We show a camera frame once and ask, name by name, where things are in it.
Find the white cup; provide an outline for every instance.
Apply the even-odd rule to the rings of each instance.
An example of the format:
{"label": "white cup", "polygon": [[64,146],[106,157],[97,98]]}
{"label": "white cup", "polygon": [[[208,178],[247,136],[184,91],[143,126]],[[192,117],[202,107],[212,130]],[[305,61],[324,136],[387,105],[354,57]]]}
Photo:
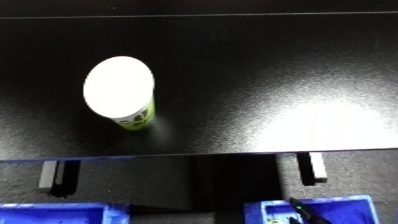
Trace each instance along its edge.
{"label": "white cup", "polygon": [[154,86],[148,66],[135,58],[118,56],[90,71],[83,95],[95,113],[135,131],[147,127],[154,118]]}

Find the dark floor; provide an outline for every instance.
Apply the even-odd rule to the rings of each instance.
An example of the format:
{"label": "dark floor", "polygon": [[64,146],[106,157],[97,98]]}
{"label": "dark floor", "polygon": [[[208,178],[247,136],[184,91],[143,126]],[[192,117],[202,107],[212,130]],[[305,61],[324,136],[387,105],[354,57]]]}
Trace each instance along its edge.
{"label": "dark floor", "polygon": [[294,154],[164,157],[82,163],[77,192],[36,191],[40,163],[1,163],[0,201],[115,202],[136,206],[135,223],[243,223],[249,201],[368,194],[381,223],[398,208],[398,151],[325,154],[326,184],[303,186]]}

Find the blue bin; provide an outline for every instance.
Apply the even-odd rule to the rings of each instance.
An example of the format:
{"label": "blue bin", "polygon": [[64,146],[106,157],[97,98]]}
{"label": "blue bin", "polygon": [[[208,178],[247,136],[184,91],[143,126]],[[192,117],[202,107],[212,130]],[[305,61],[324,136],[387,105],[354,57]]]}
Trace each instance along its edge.
{"label": "blue bin", "polygon": [[0,204],[0,224],[129,224],[129,206],[101,203]]}
{"label": "blue bin", "polygon": [[[333,224],[379,224],[372,199],[367,195],[300,201]],[[267,224],[269,220],[288,224],[289,217],[306,223],[286,201],[261,201],[245,205],[246,224]]]}

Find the black surface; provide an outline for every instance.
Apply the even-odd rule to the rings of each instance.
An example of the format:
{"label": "black surface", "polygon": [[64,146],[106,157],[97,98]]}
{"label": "black surface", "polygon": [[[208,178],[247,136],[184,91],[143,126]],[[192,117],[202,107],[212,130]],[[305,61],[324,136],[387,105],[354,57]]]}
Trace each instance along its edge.
{"label": "black surface", "polygon": [[[395,148],[397,19],[1,20],[0,160]],[[156,78],[157,121],[139,134],[82,97],[116,55]]]}
{"label": "black surface", "polygon": [[3,0],[1,17],[396,11],[392,0]]}

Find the green label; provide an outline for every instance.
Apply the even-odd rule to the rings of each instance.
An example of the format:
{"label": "green label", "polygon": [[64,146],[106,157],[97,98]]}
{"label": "green label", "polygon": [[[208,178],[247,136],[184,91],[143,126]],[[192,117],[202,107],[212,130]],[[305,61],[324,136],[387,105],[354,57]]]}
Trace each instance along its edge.
{"label": "green label", "polygon": [[155,102],[152,98],[147,108],[137,114],[132,121],[121,121],[119,124],[127,130],[138,131],[147,127],[155,117]]}

